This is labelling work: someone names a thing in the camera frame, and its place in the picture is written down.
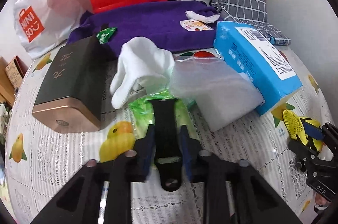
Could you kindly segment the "right hand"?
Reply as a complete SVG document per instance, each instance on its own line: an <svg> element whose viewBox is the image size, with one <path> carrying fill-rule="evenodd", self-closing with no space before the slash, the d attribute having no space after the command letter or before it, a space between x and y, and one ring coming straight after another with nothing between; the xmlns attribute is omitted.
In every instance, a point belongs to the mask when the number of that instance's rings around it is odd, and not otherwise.
<svg viewBox="0 0 338 224"><path fill-rule="evenodd" d="M327 201L320 194L315 193L314 211L317 214L321 214L330 204L331 204L331 202Z"/></svg>

